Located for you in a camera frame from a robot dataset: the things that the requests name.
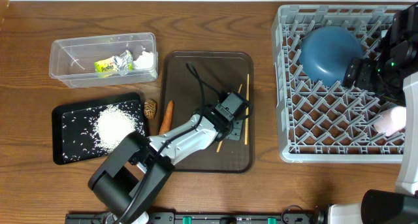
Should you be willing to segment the wooden chopstick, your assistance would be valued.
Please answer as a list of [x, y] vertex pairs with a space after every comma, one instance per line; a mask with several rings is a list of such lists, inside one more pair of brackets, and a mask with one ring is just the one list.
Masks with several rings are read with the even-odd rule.
[[[243, 86], [243, 84], [241, 84], [240, 87], [238, 88], [238, 93], [241, 92], [242, 86]], [[217, 153], [219, 153], [222, 144], [223, 144], [223, 141], [220, 141], [219, 144], [218, 144], [217, 150], [216, 150]]]
[[[247, 84], [246, 84], [246, 100], [249, 102], [249, 73], [247, 74]], [[244, 133], [244, 144], [248, 145], [248, 116], [249, 116], [249, 108], [246, 108], [246, 118], [245, 118], [245, 133]]]

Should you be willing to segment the dark blue plate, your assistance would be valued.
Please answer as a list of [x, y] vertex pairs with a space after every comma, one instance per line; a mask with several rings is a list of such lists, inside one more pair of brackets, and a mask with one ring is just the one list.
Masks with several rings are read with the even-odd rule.
[[337, 26], [320, 27], [308, 33], [300, 49], [299, 63], [303, 72], [325, 86], [342, 82], [351, 60], [363, 55], [359, 40], [350, 31]]

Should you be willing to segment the pink plastic cup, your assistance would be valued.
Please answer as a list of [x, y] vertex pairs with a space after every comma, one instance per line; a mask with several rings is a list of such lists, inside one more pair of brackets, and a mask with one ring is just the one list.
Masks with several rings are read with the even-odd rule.
[[380, 114], [380, 118], [374, 123], [378, 133], [391, 136], [406, 126], [406, 107], [395, 106]]

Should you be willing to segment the orange carrot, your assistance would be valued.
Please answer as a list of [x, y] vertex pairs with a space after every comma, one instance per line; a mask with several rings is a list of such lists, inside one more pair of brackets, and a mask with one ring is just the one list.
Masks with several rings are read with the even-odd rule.
[[174, 113], [174, 102], [173, 100], [171, 100], [169, 101], [167, 105], [165, 115], [164, 115], [160, 130], [159, 130], [160, 135], [163, 135], [170, 131], [173, 113]]

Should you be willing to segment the brown dried mushroom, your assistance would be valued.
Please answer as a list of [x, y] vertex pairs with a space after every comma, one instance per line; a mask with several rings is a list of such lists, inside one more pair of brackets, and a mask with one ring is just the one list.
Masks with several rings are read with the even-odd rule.
[[147, 99], [144, 102], [144, 116], [151, 120], [154, 119], [157, 111], [157, 102], [154, 99]]

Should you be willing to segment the white tissue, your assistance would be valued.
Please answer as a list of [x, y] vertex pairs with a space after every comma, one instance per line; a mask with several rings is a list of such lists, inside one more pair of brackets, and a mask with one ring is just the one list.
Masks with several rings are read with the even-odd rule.
[[133, 61], [134, 70], [150, 69], [154, 66], [154, 53], [142, 50], [136, 60]]

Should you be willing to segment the yellow foil snack wrapper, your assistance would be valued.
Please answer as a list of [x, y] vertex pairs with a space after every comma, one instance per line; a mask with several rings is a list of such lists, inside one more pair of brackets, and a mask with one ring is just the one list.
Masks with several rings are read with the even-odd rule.
[[96, 61], [94, 67], [96, 73], [102, 78], [112, 76], [115, 72], [125, 75], [133, 69], [133, 56], [130, 51], [126, 50], [119, 56]]

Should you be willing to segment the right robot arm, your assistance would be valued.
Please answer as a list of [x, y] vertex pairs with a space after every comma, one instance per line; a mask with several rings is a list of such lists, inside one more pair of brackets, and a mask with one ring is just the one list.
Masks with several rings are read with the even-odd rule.
[[417, 4], [397, 12], [376, 61], [353, 59], [343, 85], [406, 107], [404, 152], [395, 191], [368, 190], [360, 203], [316, 210], [314, 223], [417, 222]]

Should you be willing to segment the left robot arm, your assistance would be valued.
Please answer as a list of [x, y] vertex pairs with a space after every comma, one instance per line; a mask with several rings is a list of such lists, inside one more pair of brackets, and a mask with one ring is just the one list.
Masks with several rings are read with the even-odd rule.
[[88, 187], [115, 215], [116, 223], [146, 223], [146, 210], [176, 164], [223, 140], [249, 106], [234, 91], [215, 106], [204, 104], [189, 121], [167, 133], [129, 133], [95, 171]]

